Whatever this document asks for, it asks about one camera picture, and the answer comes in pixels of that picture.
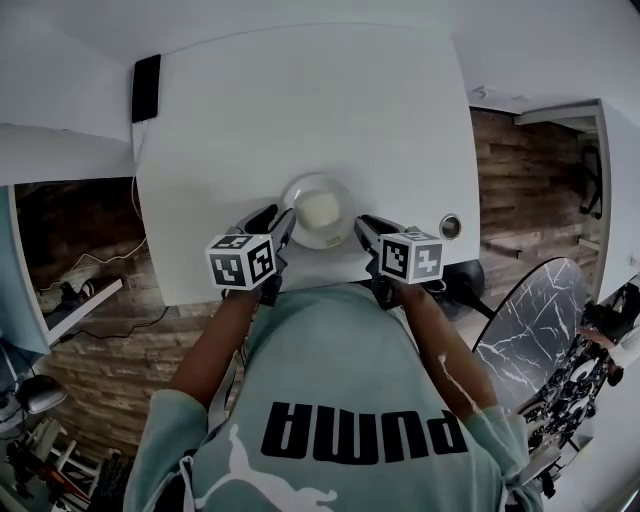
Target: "small round object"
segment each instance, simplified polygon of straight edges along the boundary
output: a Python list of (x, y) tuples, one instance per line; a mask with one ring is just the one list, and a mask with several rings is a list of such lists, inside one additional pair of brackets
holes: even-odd
[(296, 212), (291, 238), (309, 249), (331, 249), (353, 232), (356, 205), (349, 192), (335, 178), (323, 173), (308, 174), (284, 192), (285, 209)]
[(462, 223), (457, 215), (449, 213), (440, 221), (440, 236), (445, 240), (454, 240), (460, 236)]
[(435, 279), (433, 281), (427, 281), (422, 284), (422, 287), (429, 293), (444, 293), (447, 291), (447, 283), (442, 279)]

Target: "white plate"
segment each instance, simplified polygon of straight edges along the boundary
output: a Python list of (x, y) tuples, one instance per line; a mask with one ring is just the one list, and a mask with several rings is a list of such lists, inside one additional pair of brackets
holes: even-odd
[(302, 199), (311, 193), (325, 192), (334, 196), (338, 203), (338, 220), (323, 228), (307, 229), (297, 222), (291, 238), (309, 249), (330, 249), (344, 242), (353, 232), (356, 205), (349, 189), (338, 180), (323, 173), (308, 174), (292, 183), (284, 192), (286, 209), (299, 206)]

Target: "puma cat logo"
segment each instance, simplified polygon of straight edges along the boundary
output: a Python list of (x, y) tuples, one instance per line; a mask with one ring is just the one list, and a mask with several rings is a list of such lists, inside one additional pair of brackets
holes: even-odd
[(196, 499), (196, 509), (204, 508), (209, 497), (227, 482), (240, 480), (255, 487), (281, 512), (332, 512), (332, 509), (318, 502), (334, 501), (338, 497), (335, 491), (324, 493), (310, 487), (296, 491), (279, 476), (251, 469), (247, 451), (238, 438), (238, 425), (231, 427), (229, 440), (229, 474), (218, 480), (202, 498)]

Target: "marble pattern board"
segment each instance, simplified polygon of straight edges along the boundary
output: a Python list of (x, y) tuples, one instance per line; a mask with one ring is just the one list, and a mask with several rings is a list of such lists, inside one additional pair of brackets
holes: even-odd
[(563, 364), (585, 300), (580, 267), (556, 258), (534, 269), (500, 305), (474, 352), (506, 409), (530, 399)]

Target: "white table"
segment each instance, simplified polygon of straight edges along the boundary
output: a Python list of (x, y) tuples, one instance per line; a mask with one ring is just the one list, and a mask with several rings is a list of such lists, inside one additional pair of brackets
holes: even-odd
[(527, 112), (515, 120), (545, 121), (597, 133), (604, 229), (592, 294), (602, 302), (640, 271), (640, 127), (603, 100)]
[[(158, 117), (133, 127), (145, 230), (164, 301), (210, 301), (204, 248), (300, 175), (325, 171), (359, 213), (461, 235), (446, 264), (479, 253), (471, 118), (451, 40), (400, 27), (257, 31), (163, 56)], [(283, 289), (365, 279), (355, 236), (291, 244)]]

